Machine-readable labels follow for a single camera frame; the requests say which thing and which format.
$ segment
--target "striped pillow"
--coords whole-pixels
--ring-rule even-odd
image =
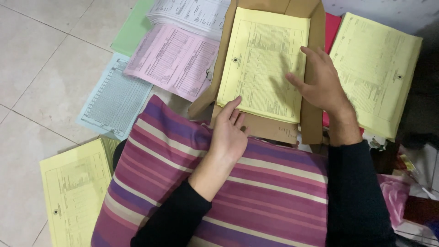
[[[153,96],[139,115],[108,188],[91,244],[129,246],[155,209],[195,169],[212,130]],[[323,156],[249,138],[192,246],[324,246]]]

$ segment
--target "yellow form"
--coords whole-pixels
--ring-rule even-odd
[[[422,38],[346,13],[330,57],[361,127],[395,138]]]
[[[241,95],[243,112],[298,123],[302,96],[286,79],[303,80],[309,19],[238,7],[217,104]]]
[[[40,162],[54,247],[90,246],[112,177],[106,152],[116,143],[98,139]]]

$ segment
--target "cardboard box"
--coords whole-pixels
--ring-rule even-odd
[[[232,0],[224,20],[223,34],[219,45],[212,83],[189,107],[188,114],[191,117],[198,115],[209,104],[216,100],[223,76],[224,63],[229,47],[236,7],[268,11],[300,18],[310,18],[308,47],[314,51],[317,50],[317,47],[324,48],[325,10],[321,0]],[[304,81],[307,83],[312,79],[313,67],[309,62],[309,58],[307,58]],[[215,104],[211,124],[215,123],[216,115],[218,115],[220,110],[221,107]],[[300,126],[302,129],[303,144],[319,144],[323,141],[322,114],[323,111],[321,109],[311,105],[305,99],[302,99]],[[285,123],[246,113],[244,125],[249,126],[251,135],[257,137],[294,144],[296,142],[297,124]]]

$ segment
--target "green paper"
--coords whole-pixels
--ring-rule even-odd
[[[123,24],[111,48],[118,53],[131,57],[140,40],[152,28],[151,22],[145,16],[153,5],[154,0],[139,0],[134,6],[128,19]]]

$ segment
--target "black sleeve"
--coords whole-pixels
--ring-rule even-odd
[[[185,180],[131,239],[131,247],[186,246],[211,207]]]
[[[329,147],[326,246],[395,246],[367,141]]]

